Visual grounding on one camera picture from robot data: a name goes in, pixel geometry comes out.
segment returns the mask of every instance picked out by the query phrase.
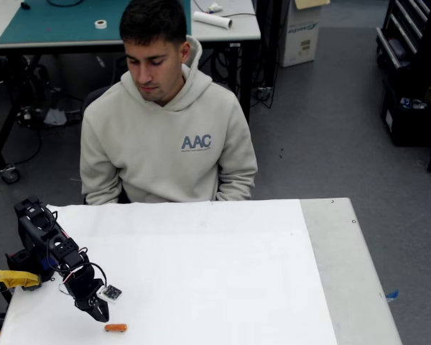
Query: cable on floor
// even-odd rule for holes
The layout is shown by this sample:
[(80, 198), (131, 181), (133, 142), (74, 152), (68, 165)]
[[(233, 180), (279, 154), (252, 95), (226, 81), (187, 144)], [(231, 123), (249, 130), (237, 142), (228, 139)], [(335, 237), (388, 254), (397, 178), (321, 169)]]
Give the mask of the cable on floor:
[(43, 80), (40, 80), (39, 78), (36, 78), (45, 88), (48, 88), (48, 89), (50, 89), (50, 90), (52, 90), (52, 91), (54, 91), (54, 92), (57, 92), (57, 93), (60, 93), (61, 95), (63, 95), (63, 96), (65, 96), (65, 97), (67, 97), (67, 98), (71, 98), (71, 99), (75, 99), (76, 101), (79, 101), (79, 102), (83, 102), (83, 99), (81, 99), (81, 98), (78, 98), (78, 97), (75, 97), (75, 96), (72, 96), (72, 95), (70, 95), (69, 93), (65, 93), (65, 92), (63, 92), (63, 91), (61, 91), (61, 90), (58, 90), (58, 89), (56, 89), (56, 88), (54, 88), (54, 87), (52, 87), (49, 83), (46, 83), (46, 82), (44, 82)]
[(38, 138), (38, 148), (35, 150), (35, 152), (30, 157), (28, 157), (24, 160), (20, 160), (18, 162), (15, 162), (15, 163), (13, 163), (14, 165), (27, 163), (30, 160), (33, 160), (40, 153), (40, 150), (42, 149), (42, 145), (43, 145), (42, 136), (40, 135), (40, 131), (36, 130), (35, 132), (37, 133), (37, 138)]

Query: hoodie hood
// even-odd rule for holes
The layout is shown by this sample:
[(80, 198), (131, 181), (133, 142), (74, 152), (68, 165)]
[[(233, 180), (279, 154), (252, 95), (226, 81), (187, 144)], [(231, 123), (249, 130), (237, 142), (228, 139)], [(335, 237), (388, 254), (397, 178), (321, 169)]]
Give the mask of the hoodie hood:
[(203, 53), (201, 44), (193, 37), (187, 36), (187, 42), (190, 43), (190, 58), (186, 64), (182, 64), (182, 73), (185, 84), (179, 93), (165, 106), (161, 107), (155, 102), (145, 101), (140, 92), (137, 90), (131, 73), (128, 71), (121, 76), (121, 82), (126, 91), (138, 102), (154, 109), (163, 109), (165, 111), (181, 111), (195, 102), (201, 94), (212, 83), (212, 78), (198, 70), (198, 62)]

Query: beige hoodie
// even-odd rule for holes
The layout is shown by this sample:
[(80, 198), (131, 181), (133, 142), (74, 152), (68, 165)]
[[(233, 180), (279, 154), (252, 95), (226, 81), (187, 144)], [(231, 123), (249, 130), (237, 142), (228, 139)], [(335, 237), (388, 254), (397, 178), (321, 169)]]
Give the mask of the beige hoodie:
[(198, 70), (201, 44), (182, 65), (185, 85), (164, 107), (145, 101), (129, 72), (85, 111), (82, 193), (91, 205), (245, 200), (257, 171), (238, 99)]

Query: man's shoulder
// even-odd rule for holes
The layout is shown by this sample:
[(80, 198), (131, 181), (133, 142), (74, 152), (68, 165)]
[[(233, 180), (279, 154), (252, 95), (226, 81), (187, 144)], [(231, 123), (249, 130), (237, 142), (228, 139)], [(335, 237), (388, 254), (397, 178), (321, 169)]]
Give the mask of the man's shoulder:
[(211, 98), (219, 99), (221, 101), (227, 101), (230, 103), (234, 103), (235, 101), (238, 100), (233, 92), (214, 82), (212, 82), (209, 85), (209, 87), (205, 90), (205, 95)]
[(93, 117), (96, 117), (96, 120), (101, 120), (105, 119), (109, 114), (114, 114), (122, 102), (123, 92), (124, 88), (121, 82), (112, 85), (106, 92), (89, 104), (85, 109), (83, 118), (91, 120)]

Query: man's arm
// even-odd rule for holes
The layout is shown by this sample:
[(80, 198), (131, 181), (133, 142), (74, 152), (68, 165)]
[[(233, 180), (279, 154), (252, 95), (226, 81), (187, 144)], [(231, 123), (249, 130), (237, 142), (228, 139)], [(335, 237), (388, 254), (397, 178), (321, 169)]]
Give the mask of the man's arm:
[(88, 205), (117, 203), (121, 192), (118, 170), (112, 165), (85, 117), (81, 129), (81, 193)]
[(238, 99), (228, 122), (225, 144), (219, 158), (220, 185), (215, 198), (219, 201), (251, 198), (257, 160), (251, 141), (251, 132)]

